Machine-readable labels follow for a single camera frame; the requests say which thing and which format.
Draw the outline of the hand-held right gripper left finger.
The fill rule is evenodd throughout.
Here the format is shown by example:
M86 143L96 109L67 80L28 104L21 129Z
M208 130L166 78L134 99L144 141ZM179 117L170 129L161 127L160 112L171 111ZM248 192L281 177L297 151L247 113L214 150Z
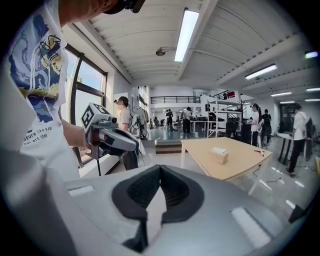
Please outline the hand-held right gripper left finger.
M143 252L149 245L147 207L160 187L161 168L154 165L129 179L119 182L112 190L112 202L127 219L138 221L134 237L123 245L136 252Z

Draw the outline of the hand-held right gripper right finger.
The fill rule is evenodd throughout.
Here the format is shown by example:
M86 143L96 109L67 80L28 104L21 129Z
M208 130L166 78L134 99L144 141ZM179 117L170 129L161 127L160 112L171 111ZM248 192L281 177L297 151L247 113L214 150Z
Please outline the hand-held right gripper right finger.
M162 223L185 222L203 205L205 193L193 179L174 171L167 165L160 166L160 187L164 194L166 211Z

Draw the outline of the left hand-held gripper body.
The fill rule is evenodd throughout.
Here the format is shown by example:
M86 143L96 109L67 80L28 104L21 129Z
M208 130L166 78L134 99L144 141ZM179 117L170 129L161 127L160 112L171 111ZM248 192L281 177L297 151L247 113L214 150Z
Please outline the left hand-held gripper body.
M109 114L104 106L92 102L87 105L80 120L86 134L90 134L91 130L97 129L100 136L101 129L118 128L117 118ZM93 146L88 155L98 160L108 154L109 148L100 140L99 145Z

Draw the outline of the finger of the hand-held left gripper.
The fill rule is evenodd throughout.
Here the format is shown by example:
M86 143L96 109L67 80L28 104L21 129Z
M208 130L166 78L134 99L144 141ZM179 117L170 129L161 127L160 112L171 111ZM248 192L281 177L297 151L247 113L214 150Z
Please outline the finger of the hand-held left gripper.
M102 143L113 149L122 151L135 151L139 142L130 132L119 128L103 128L99 130L99 138Z
M110 147L110 148L107 150L107 153L108 153L110 156L122 157L123 155L126 154L126 151L123 150L123 149L118 149L118 148Z

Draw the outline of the person's left hand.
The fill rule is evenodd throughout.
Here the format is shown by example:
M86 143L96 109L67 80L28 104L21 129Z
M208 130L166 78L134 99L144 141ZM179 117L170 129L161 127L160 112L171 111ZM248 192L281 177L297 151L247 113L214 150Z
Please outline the person's left hand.
M93 129L91 130L91 133L85 133L84 139L83 139L83 147L85 147L88 150L91 150L92 147L95 147L99 145L100 143L100 137L99 137L99 130Z

